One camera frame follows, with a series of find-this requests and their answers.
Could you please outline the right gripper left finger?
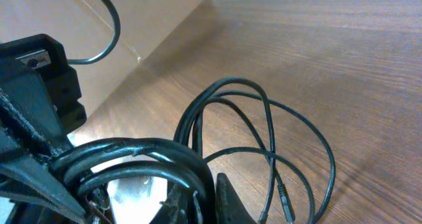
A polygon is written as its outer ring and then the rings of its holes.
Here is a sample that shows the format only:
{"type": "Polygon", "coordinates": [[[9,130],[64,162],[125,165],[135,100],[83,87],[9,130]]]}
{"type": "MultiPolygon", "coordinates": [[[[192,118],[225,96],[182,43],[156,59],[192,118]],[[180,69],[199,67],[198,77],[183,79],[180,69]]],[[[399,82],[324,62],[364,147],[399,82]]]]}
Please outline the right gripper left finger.
{"type": "Polygon", "coordinates": [[[150,224],[211,223],[211,184],[204,183],[205,195],[168,182],[167,198],[150,224]]]}

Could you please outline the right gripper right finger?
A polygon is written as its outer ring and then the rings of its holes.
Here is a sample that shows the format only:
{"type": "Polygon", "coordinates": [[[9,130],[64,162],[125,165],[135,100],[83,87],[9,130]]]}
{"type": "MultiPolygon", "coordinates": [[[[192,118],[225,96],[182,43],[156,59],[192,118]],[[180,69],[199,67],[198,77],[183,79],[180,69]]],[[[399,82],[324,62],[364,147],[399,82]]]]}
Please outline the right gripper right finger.
{"type": "Polygon", "coordinates": [[[256,224],[224,173],[216,179],[216,215],[219,224],[256,224]]]}

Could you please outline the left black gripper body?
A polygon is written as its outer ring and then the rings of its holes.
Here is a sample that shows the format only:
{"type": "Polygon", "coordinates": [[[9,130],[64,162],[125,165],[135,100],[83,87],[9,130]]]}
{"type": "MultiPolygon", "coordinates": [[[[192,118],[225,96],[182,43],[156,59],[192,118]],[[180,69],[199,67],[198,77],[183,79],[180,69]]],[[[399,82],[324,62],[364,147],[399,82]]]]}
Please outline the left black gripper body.
{"type": "Polygon", "coordinates": [[[46,34],[1,44],[1,116],[29,148],[64,152],[86,122],[76,70],[46,34]]]}

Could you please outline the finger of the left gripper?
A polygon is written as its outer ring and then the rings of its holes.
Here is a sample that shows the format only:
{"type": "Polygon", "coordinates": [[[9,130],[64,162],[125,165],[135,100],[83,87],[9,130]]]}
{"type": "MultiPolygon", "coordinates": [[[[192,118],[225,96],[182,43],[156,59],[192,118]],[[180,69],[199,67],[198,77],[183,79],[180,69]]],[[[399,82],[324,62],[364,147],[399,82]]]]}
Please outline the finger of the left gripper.
{"type": "Polygon", "coordinates": [[[44,88],[27,96],[1,89],[2,196],[85,223],[86,210],[48,169],[50,159],[70,147],[44,88]]]}

